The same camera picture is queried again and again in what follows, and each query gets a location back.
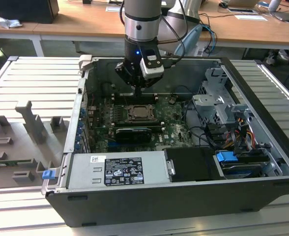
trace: blue clip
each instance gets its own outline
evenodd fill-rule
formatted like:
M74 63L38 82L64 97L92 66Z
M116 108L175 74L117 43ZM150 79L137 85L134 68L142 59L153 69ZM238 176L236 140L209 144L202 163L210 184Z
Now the blue clip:
M55 179L56 170L47 170L43 172L42 179Z
M218 161L238 161L237 157L234 156L232 151L221 151L217 154Z

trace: table leg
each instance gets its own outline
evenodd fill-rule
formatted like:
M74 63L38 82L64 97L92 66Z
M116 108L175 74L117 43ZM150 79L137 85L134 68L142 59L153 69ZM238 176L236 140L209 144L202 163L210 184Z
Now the table leg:
M75 49L76 49L76 53L81 52L80 50L80 42L79 41L73 41L75 44Z
M43 49L42 49L42 45L41 45L41 40L32 39L32 42L33 42L34 49L36 51L36 55L38 57L43 57L44 53L43 53Z

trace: power supply label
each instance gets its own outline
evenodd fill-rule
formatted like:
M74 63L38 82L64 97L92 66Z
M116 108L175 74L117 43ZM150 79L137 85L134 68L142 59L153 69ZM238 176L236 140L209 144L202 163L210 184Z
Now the power supply label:
M141 157L105 159L104 184L106 186L144 183Z

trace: desk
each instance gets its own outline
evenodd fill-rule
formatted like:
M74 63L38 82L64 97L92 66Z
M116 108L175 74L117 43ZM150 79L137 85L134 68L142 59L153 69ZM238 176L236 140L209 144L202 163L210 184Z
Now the desk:
M124 41L124 27L118 13L106 12L106 4L83 5L80 0L58 0L58 4L59 15L53 24L23 23L23 27L9 30L0 27L0 38L30 39L39 57L44 56L41 40ZM218 0L208 0L199 13L209 16L230 14L218 10L227 12L218 8ZM211 27L218 35L217 46L289 49L289 23L271 16L264 17L268 21L238 20L234 16L210 19ZM206 17L201 19L206 24ZM208 32L203 32L200 42L208 41Z

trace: paper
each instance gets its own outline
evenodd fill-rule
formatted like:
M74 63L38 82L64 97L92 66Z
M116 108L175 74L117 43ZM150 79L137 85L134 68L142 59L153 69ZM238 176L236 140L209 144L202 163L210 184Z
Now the paper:
M255 15L235 15L235 17L239 20L268 21L263 16L255 16Z
M20 27L22 24L18 20L7 20L5 18L0 17L0 26L9 29L14 27Z
M119 12L119 9L120 9L119 6L108 6L108 7L106 7L105 11L108 11L108 12Z

